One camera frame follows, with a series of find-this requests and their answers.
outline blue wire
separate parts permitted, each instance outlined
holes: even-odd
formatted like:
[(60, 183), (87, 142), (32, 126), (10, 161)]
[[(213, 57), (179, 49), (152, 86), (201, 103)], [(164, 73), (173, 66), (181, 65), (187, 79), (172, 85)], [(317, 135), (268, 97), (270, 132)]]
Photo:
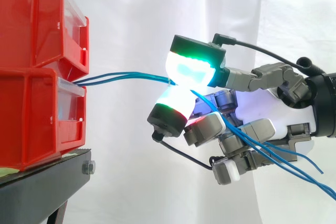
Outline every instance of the blue wire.
[(162, 78), (162, 76), (155, 76), (153, 74), (149, 74), (149, 73), (141, 73), (141, 72), (116, 72), (116, 73), (105, 73), (105, 74), (101, 74), (99, 76), (94, 76), (94, 77), (90, 77), (90, 78), (86, 78), (86, 79), (82, 79), (79, 81), (74, 81), (73, 84), (79, 84), (79, 83), (83, 83), (86, 81), (92, 81), (92, 80), (96, 80), (96, 79), (100, 79), (100, 78), (104, 78), (107, 76), (121, 76), (121, 75), (125, 75), (125, 74), (137, 74), (137, 75), (144, 75), (147, 77), (154, 77), (154, 78)]
[[(112, 82), (112, 81), (117, 81), (117, 80), (123, 80), (123, 79), (131, 79), (131, 78), (135, 78), (135, 79), (147, 79), (147, 80), (153, 80), (153, 81), (159, 81), (159, 82), (164, 82), (164, 83), (171, 83), (174, 84), (172, 81), (170, 81), (168, 78), (166, 77), (160, 77), (160, 76), (154, 76), (154, 75), (150, 75), (150, 74), (145, 74), (145, 73), (139, 73), (139, 72), (119, 72), (119, 73), (109, 73), (109, 74), (102, 74), (101, 76), (97, 76), (97, 77), (91, 77), (91, 78), (87, 78), (84, 80), (80, 80), (76, 83), (79, 82), (84, 82), (87, 80), (94, 80), (94, 79), (98, 79), (98, 78), (102, 78), (102, 77), (106, 77), (106, 76), (114, 76), (114, 75), (120, 75), (120, 74), (124, 74), (123, 76), (119, 76), (119, 77), (115, 77), (115, 78), (111, 78), (111, 79), (107, 79), (107, 80), (102, 80), (102, 81), (96, 81), (96, 82), (89, 82), (89, 83), (82, 83), (79, 84), (79, 86), (93, 86), (93, 85), (99, 85), (99, 84), (103, 84), (103, 83), (107, 83), (107, 82)], [(205, 97), (203, 97), (202, 95), (198, 94), (195, 91), (192, 91), (196, 96), (198, 96), (200, 99), (202, 99), (213, 111), (217, 111), (217, 108), (213, 106), (212, 103), (210, 103)], [(269, 159), (270, 161), (272, 161), (274, 164), (276, 164), (277, 166), (279, 166), (280, 168), (286, 170), (287, 172), (303, 179), (304, 181), (310, 182), (312, 184), (317, 185), (318, 187), (320, 187), (323, 191), (325, 191), (330, 197), (332, 197), (334, 200), (336, 200), (336, 192), (331, 189), (330, 187), (317, 182), (315, 179), (313, 179), (311, 176), (309, 176), (307, 173), (305, 173), (304, 171), (298, 169), (297, 167), (293, 166), (292, 164), (290, 164), (288, 161), (286, 161), (285, 159), (283, 159), (282, 157), (280, 157), (279, 155), (277, 155), (276, 153), (274, 153), (272, 150), (270, 150), (269, 148), (267, 148), (266, 146), (254, 141), (251, 137), (249, 137), (247, 134), (245, 134), (244, 132), (240, 131), (239, 129), (235, 128), (233, 125), (231, 125), (228, 120), (222, 115), (223, 121), (225, 122), (225, 124), (228, 126), (228, 128), (235, 133), (236, 135), (238, 135), (247, 145), (249, 145), (251, 148), (253, 148), (256, 152), (258, 152), (260, 155), (264, 156), (265, 158)], [(305, 177), (301, 176), (300, 174), (297, 174), (296, 172), (284, 167), (283, 165), (281, 165), (279, 162), (277, 162), (275, 159), (273, 159), (272, 157), (270, 157), (269, 155), (267, 155), (265, 152), (259, 150), (257, 147), (255, 147), (253, 144), (260, 146), (261, 148), (265, 149), (268, 153), (274, 155), (277, 159), (281, 160), (284, 164), (290, 166), (291, 168), (293, 168), (294, 170), (298, 171), (299, 173), (303, 174)]]
[(114, 77), (114, 78), (110, 78), (110, 79), (106, 79), (106, 80), (102, 80), (102, 81), (79, 83), (77, 85), (80, 86), (80, 87), (95, 86), (95, 85), (100, 85), (100, 84), (104, 84), (104, 83), (108, 83), (108, 82), (112, 82), (112, 81), (124, 80), (124, 79), (145, 79), (145, 80), (152, 80), (152, 81), (159, 81), (159, 82), (163, 82), (163, 83), (169, 83), (169, 79), (167, 77), (151, 77), (151, 76), (145, 76), (145, 75), (142, 75), (142, 74), (125, 74), (123, 76), (118, 76), (118, 77)]
[(268, 145), (276, 150), (279, 150), (279, 151), (282, 151), (282, 152), (287, 152), (287, 153), (290, 153), (290, 154), (293, 154), (293, 155), (296, 155), (296, 156), (300, 156), (300, 157), (303, 157), (304, 159), (306, 159), (309, 163), (311, 163), (321, 174), (324, 174), (324, 172), (317, 166), (317, 164), (315, 164), (315, 162), (313, 160), (311, 160), (309, 157), (301, 154), (301, 153), (298, 153), (298, 152), (293, 152), (291, 150), (286, 150), (284, 148), (280, 148), (280, 147), (277, 147), (276, 145), (273, 145), (269, 142), (264, 142), (264, 145)]
[[(202, 99), (214, 112), (219, 112), (217, 110), (217, 108), (211, 103), (209, 102), (204, 96), (198, 94), (195, 91), (192, 91), (196, 96), (198, 96), (200, 99)], [(292, 164), (290, 164), (288, 161), (286, 161), (285, 159), (283, 159), (282, 157), (280, 157), (279, 155), (277, 155), (276, 153), (274, 153), (272, 150), (270, 150), (269, 148), (263, 146), (262, 144), (254, 141), (250, 136), (248, 136), (247, 134), (245, 134), (244, 132), (240, 131), (239, 129), (235, 128), (233, 125), (231, 125), (228, 120), (222, 115), (223, 121), (224, 123), (228, 126), (228, 128), (236, 135), (239, 136), (239, 138), (241, 138), (246, 144), (248, 144), (251, 148), (253, 148), (256, 152), (258, 152), (260, 155), (264, 156), (265, 158), (269, 159), (270, 161), (272, 161), (274, 164), (276, 164), (277, 166), (279, 166), (280, 168), (288, 171), (289, 173), (303, 179), (304, 181), (310, 182), (312, 184), (317, 185), (318, 187), (320, 187), (323, 191), (325, 191), (330, 197), (332, 197), (334, 200), (336, 200), (336, 192), (334, 190), (332, 190), (330, 187), (321, 184), (319, 182), (317, 182), (315, 179), (313, 179), (311, 176), (309, 176), (307, 173), (305, 173), (304, 171), (302, 171), (301, 169), (293, 166)], [(260, 146), (261, 148), (265, 149), (268, 153), (274, 155), (274, 157), (276, 157), (277, 159), (279, 159), (280, 161), (282, 161), (284, 164), (288, 165), (289, 167), (291, 167), (292, 169), (298, 171), (299, 173), (303, 174), (305, 177), (301, 176), (300, 174), (295, 173), (294, 171), (284, 167), (283, 165), (281, 165), (279, 162), (277, 162), (275, 159), (273, 159), (272, 157), (268, 156), (266, 153), (264, 153), (263, 151), (259, 150), (258, 148), (256, 148), (255, 146), (253, 146), (251, 144), (251, 142), (257, 146)]]

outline white curtain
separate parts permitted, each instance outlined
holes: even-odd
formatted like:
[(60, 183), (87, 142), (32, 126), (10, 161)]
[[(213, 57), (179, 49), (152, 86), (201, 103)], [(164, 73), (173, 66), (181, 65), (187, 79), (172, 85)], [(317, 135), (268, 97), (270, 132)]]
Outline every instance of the white curtain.
[[(90, 76), (165, 76), (175, 34), (257, 40), (260, 0), (75, 1), (90, 18)], [(251, 69), (254, 55), (228, 48), (227, 65)], [(146, 118), (165, 89), (145, 80), (88, 87), (85, 147), (92, 148), (97, 169), (69, 200), (64, 223), (261, 223), (252, 173), (220, 186), (211, 171), (151, 140)], [(216, 142), (195, 148), (183, 137), (167, 141), (204, 162), (221, 154)]]
[[(336, 72), (336, 0), (262, 0), (258, 44), (291, 61), (309, 57), (326, 73)], [(257, 54), (256, 65), (275, 62)], [(307, 161), (296, 165), (317, 181), (336, 189), (334, 138), (314, 139)], [(317, 186), (283, 172), (263, 167), (254, 172), (263, 223), (336, 223), (335, 201)]]

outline red storage bin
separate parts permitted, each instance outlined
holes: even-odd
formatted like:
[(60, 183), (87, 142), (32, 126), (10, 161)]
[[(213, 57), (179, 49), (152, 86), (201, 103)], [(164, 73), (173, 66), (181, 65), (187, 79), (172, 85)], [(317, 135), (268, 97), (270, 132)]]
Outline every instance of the red storage bin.
[(74, 81), (89, 72), (89, 20), (73, 0), (0, 0), (0, 67), (54, 69)]
[(47, 68), (0, 68), (0, 167), (25, 170), (85, 143), (86, 89)]

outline glowing sensor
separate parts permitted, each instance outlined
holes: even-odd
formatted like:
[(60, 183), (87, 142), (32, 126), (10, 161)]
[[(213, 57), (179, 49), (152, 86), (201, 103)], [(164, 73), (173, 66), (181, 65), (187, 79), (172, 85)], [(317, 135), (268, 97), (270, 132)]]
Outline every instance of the glowing sensor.
[(190, 90), (180, 86), (171, 86), (156, 103), (167, 105), (189, 119), (195, 108), (195, 98), (196, 96)]
[(176, 84), (188, 89), (198, 90), (207, 86), (214, 77), (216, 69), (210, 63), (187, 58), (173, 52), (168, 53), (166, 71)]

